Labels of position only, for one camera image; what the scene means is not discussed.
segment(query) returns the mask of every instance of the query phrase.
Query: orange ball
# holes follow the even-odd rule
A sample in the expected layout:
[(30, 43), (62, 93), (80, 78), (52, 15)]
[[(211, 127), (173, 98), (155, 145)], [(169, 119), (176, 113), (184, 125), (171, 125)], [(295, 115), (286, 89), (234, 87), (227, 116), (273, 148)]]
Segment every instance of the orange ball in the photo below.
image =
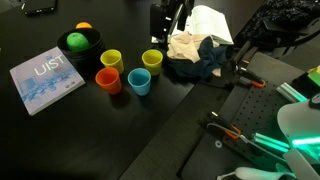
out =
[(81, 22), (81, 23), (78, 23), (76, 26), (76, 29), (79, 29), (79, 28), (92, 28), (92, 26), (87, 22)]

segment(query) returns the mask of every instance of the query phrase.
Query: dark blue cloth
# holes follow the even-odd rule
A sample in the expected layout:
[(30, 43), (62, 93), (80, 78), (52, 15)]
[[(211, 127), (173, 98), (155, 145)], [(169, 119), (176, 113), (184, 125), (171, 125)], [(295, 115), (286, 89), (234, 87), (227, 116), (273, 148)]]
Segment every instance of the dark blue cloth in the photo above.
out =
[(193, 63), (189, 59), (177, 60), (167, 57), (168, 65), (172, 67), (180, 77), (208, 79), (212, 77), (212, 71), (220, 68), (226, 61), (226, 47), (213, 47), (212, 39), (206, 37), (200, 44), (198, 53), (200, 60)]

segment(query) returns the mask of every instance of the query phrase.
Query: book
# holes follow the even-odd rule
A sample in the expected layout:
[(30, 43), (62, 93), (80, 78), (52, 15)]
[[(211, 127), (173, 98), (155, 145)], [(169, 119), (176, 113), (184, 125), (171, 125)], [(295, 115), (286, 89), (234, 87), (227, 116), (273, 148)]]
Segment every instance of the book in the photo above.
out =
[(31, 116), (85, 84), (58, 47), (12, 68), (10, 74)]
[[(192, 9), (191, 16), (187, 17), (184, 31), (190, 34), (208, 34), (219, 44), (234, 44), (225, 15), (208, 6), (198, 5)], [(176, 25), (172, 36), (181, 32)]]

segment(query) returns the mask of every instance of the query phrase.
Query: blue cup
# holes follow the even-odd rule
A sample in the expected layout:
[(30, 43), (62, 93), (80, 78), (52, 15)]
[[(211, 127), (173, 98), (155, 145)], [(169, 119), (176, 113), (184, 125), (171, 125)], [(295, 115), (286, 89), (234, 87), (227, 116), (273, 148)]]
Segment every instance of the blue cup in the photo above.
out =
[(151, 74), (144, 68), (132, 70), (128, 75), (128, 82), (139, 96), (144, 96), (150, 91)]

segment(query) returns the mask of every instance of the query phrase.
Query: plastic cup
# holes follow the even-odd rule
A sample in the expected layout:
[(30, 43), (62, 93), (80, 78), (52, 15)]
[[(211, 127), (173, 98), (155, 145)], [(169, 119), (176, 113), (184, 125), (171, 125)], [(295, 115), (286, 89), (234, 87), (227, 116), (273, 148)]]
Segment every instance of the plastic cup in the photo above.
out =
[(113, 67), (118, 70), (119, 74), (123, 73), (124, 68), (120, 51), (109, 49), (101, 54), (100, 61), (105, 67)]
[(121, 91), (121, 81), (117, 69), (107, 67), (96, 74), (96, 82), (109, 94), (117, 94)]
[(147, 50), (142, 54), (144, 67), (152, 76), (156, 76), (161, 72), (162, 59), (162, 53), (155, 49)]
[(128, 75), (128, 82), (139, 96), (144, 96), (150, 91), (151, 74), (144, 68), (132, 70)]

